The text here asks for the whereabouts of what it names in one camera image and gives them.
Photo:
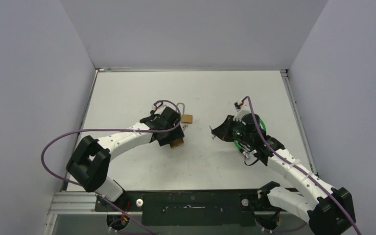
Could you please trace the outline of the brass padlock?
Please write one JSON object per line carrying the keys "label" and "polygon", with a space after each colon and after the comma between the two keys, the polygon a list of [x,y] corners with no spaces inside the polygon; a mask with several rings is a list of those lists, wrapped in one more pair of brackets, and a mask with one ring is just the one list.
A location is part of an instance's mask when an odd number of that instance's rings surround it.
{"label": "brass padlock", "polygon": [[179,102],[177,104],[177,107],[182,107],[181,108],[181,123],[184,123],[184,124],[192,124],[193,123],[193,116],[190,115],[190,114],[186,114],[185,111],[186,111],[186,106],[184,103],[182,102]]}
{"label": "brass padlock", "polygon": [[180,139],[177,139],[177,140],[174,140],[173,142],[171,142],[169,144],[170,148],[176,148],[178,146],[181,146],[184,144],[184,139],[183,138],[180,138]]}

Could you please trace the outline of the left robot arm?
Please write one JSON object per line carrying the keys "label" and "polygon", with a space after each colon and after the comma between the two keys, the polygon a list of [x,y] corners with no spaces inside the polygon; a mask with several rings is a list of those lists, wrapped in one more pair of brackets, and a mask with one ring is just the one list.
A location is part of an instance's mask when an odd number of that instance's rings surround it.
{"label": "left robot arm", "polygon": [[185,135],[180,121],[181,114],[178,111],[162,106],[136,122],[129,131],[97,139],[85,136],[68,161],[67,172],[86,192],[104,196],[109,207],[120,211],[126,206],[126,191],[108,177],[110,162],[140,145],[156,141],[159,146],[164,146],[183,140]]}

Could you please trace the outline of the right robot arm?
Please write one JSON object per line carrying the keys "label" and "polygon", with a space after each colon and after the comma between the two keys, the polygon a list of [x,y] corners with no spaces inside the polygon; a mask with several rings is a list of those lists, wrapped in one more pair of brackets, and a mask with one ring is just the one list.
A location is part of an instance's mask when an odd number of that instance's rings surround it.
{"label": "right robot arm", "polygon": [[309,171],[276,138],[259,124],[259,116],[228,115],[211,133],[225,142],[236,142],[246,156],[252,155],[286,179],[298,193],[271,181],[258,189],[263,210],[285,210],[307,223],[316,235],[340,235],[356,222],[353,199],[345,188],[336,189]]}

